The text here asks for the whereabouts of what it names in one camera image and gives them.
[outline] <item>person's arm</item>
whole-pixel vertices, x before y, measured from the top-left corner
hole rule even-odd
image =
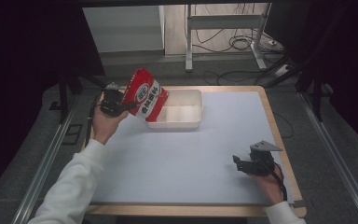
[[[93,139],[65,166],[29,223],[82,222],[109,154],[104,145],[128,114],[126,111],[118,118],[108,118],[96,107],[92,123]]]
[[[281,169],[275,166],[277,176],[283,177]],[[271,207],[266,208],[267,217],[271,224],[305,224],[305,220],[297,217],[289,203],[283,200],[282,191],[277,180],[272,176],[250,175],[267,196]]]

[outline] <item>metal rail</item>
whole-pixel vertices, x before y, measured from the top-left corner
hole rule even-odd
[[[301,102],[303,103],[303,106],[305,110],[308,113],[308,116],[310,117],[310,121],[312,122],[313,126],[316,129],[316,132],[319,134],[320,138],[322,139],[324,143],[324,147],[327,150],[331,161],[336,166],[336,169],[344,182],[345,187],[347,188],[349,194],[351,195],[355,205],[358,209],[358,183],[351,174],[350,169],[348,168],[345,161],[342,159],[341,154],[339,153],[338,148],[336,147],[333,139],[330,137],[330,134],[325,129],[324,124],[320,122],[316,116],[312,112],[312,104],[305,93],[299,93],[299,98],[301,99]]]
[[[34,204],[36,203],[37,197],[39,196],[40,190],[45,184],[46,177],[48,176],[48,172],[50,171],[51,164],[54,162],[54,159],[57,155],[57,151],[60,148],[62,139],[65,136],[66,130],[72,120],[72,117],[75,113],[75,107],[77,105],[77,101],[79,96],[74,95],[74,98],[71,100],[69,105],[69,113],[63,123],[59,126],[57,132],[54,135],[53,140],[51,141],[48,151],[43,157],[42,161],[37,168],[37,171],[34,175],[34,179],[32,180],[30,186],[25,193],[24,198],[19,206],[19,209],[16,212],[12,220],[12,224],[25,224],[28,222],[28,218],[30,217]]]

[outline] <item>wall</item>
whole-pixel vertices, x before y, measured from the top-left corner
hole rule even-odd
[[[162,7],[85,7],[83,12],[98,52],[164,49]]]

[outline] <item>white plastic tray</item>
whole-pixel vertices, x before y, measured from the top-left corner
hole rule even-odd
[[[152,129],[194,129],[202,119],[202,94],[198,90],[169,90],[156,122],[147,122]]]

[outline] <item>white sleeve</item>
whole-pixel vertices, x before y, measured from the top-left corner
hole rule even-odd
[[[108,154],[103,144],[90,139],[63,168],[29,223],[81,223]]]
[[[305,220],[297,217],[288,202],[281,202],[266,209],[271,224],[305,224]]]

